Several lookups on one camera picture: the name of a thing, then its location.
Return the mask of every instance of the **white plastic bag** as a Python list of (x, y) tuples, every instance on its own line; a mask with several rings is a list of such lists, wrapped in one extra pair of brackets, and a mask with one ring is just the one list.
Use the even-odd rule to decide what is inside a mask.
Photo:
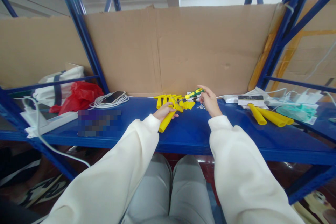
[[(65, 81), (82, 77), (84, 77), (84, 67), (76, 66), (65, 72), (58, 72), (45, 76), (39, 81), (39, 83), (48, 83), (58, 80)], [(73, 82), (69, 82), (56, 86), (41, 87), (35, 90), (33, 97), (49, 107), (54, 105), (63, 105), (65, 99), (71, 94), (72, 84)]]

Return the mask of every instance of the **white jacket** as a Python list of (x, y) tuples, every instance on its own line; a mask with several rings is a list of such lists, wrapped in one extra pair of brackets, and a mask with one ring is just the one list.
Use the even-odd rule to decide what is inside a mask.
[[(119, 223), (159, 141), (152, 114), (134, 120), (118, 143), (79, 174), (55, 203), (47, 223)], [(253, 140), (225, 115), (209, 120), (215, 185), (227, 223), (301, 223)]]

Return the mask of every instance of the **gray pants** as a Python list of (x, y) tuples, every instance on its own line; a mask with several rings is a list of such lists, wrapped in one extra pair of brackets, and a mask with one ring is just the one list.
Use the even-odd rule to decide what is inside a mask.
[(154, 154), (122, 223), (215, 223), (206, 180), (194, 156), (175, 166)]

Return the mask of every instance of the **cardboard sheet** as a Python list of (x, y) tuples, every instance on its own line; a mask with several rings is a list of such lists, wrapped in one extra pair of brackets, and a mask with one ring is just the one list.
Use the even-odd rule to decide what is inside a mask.
[[(317, 0), (308, 0), (302, 11), (302, 15), (317, 2)], [(329, 56), (318, 66), (316, 72), (307, 80), (305, 80), (314, 70), (319, 61), (326, 55), (332, 44), (336, 41), (336, 0), (331, 0), (317, 15), (303, 28), (297, 38), (295, 52), (288, 66), (283, 72), (283, 79), (297, 80), (318, 85), (326, 85), (329, 80), (332, 80), (329, 85), (336, 86), (336, 47), (331, 51)], [(280, 63), (287, 53), (286, 48), (281, 56)], [(270, 91), (273, 81), (269, 82), (267, 90)], [(275, 86), (276, 89), (287, 88), (289, 91), (295, 88), (294, 85), (279, 83)], [(301, 93), (307, 88), (296, 87), (295, 91)]]
[(42, 77), (65, 70), (67, 62), (92, 75), (80, 38), (68, 16), (0, 20), (0, 86), (36, 84)]
[(243, 94), (262, 53), (276, 5), (158, 9), (163, 93), (197, 84)]
[[(185, 94), (197, 84), (217, 95), (246, 93), (276, 5), (184, 7), (85, 16), (111, 92)], [(90, 70), (70, 17), (0, 21), (1, 86), (31, 85), (64, 69)]]

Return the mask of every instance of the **blue shelf surface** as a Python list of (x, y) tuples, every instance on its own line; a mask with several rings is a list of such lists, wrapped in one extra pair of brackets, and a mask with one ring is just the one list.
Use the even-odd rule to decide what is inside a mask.
[(300, 121), (297, 123), (336, 144), (336, 123), (329, 121), (329, 118), (336, 118), (336, 107), (333, 103), (325, 102), (319, 102), (318, 105), (314, 125)]
[[(218, 100), (219, 107), (232, 125), (239, 125), (253, 139), (265, 160), (309, 163), (319, 165), (336, 164), (336, 150), (328, 147), (312, 136), (287, 125), (283, 128), (268, 122), (258, 125), (248, 110), (237, 104)], [(209, 136), (211, 133), (208, 120), (210, 115), (205, 109), (198, 108), (179, 113), (180, 117), (172, 120), (160, 140), (156, 151), (193, 155), (212, 155)], [(78, 136), (78, 121), (74, 120), (47, 134), (44, 138), (50, 144), (78, 145), (99, 148), (112, 148), (135, 119), (143, 120), (156, 111), (153, 98), (131, 97), (130, 100), (111, 110), (120, 110), (121, 115), (111, 121), (112, 130), (102, 132), (101, 136)], [(2, 139), (22, 140), (16, 131), (0, 131)]]

